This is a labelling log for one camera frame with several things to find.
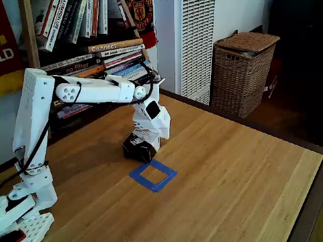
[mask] wicker basket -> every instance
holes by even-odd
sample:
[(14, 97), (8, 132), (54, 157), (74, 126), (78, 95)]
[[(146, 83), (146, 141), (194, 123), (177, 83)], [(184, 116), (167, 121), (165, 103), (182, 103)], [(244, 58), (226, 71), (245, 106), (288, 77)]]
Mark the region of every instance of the wicker basket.
[(240, 117), (255, 110), (278, 40), (272, 35), (240, 33), (216, 42), (212, 106)]
[(213, 86), (211, 105), (239, 117), (247, 117), (261, 102), (264, 85), (250, 94), (237, 94), (221, 87)]

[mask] floor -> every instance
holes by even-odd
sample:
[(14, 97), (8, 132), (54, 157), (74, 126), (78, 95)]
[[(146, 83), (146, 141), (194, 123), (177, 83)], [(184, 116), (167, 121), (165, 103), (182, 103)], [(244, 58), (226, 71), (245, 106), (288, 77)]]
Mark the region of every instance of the floor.
[(247, 119), (282, 133), (323, 145), (317, 132), (317, 119), (311, 112), (310, 101), (287, 75), (280, 78), (271, 98), (264, 97), (258, 108)]

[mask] stack of books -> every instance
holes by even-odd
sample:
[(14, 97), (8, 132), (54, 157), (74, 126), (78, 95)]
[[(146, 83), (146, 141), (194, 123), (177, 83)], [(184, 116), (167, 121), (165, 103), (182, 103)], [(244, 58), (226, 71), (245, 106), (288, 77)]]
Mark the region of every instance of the stack of books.
[[(112, 74), (141, 83), (149, 80), (140, 64), (150, 66), (142, 39), (133, 35), (113, 38), (111, 34), (129, 27), (121, 0), (33, 0), (31, 6), (40, 54), (46, 56), (44, 62), (56, 62), (41, 67), (48, 75), (106, 79)], [(62, 103), (53, 100), (55, 108)], [(65, 106), (57, 117), (67, 119), (91, 107)]]
[[(142, 83), (149, 80), (142, 61), (151, 68), (145, 59), (145, 48), (141, 38), (93, 45), (81, 49), (86, 54), (42, 67), (48, 75), (73, 76), (93, 79), (106, 79), (107, 75), (122, 76), (127, 80)], [(62, 101), (54, 102), (59, 107)], [(86, 104), (74, 104), (64, 107), (58, 118), (69, 118), (91, 108)]]
[(33, 0), (31, 2), (39, 50), (53, 52), (76, 44), (79, 36), (96, 37), (108, 29), (129, 27), (121, 0)]

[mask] white 3d-printed part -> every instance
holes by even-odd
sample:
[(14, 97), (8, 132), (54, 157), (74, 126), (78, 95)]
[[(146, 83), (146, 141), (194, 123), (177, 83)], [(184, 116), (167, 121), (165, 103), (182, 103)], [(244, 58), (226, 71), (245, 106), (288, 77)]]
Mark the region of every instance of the white 3d-printed part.
[(53, 222), (54, 217), (51, 213), (34, 215), (29, 219), (19, 220), (18, 229), (21, 229), (26, 234), (26, 238), (21, 242), (42, 241)]

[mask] red book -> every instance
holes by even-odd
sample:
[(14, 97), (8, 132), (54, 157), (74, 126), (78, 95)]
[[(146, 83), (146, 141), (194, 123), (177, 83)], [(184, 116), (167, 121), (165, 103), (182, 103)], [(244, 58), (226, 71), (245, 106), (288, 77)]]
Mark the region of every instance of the red book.
[(96, 37), (98, 15), (99, 15), (99, 0), (93, 0), (92, 34), (91, 34), (91, 36), (93, 37)]
[(23, 69), (24, 65), (2, 1), (0, 1), (0, 23), (0, 76), (2, 76)]

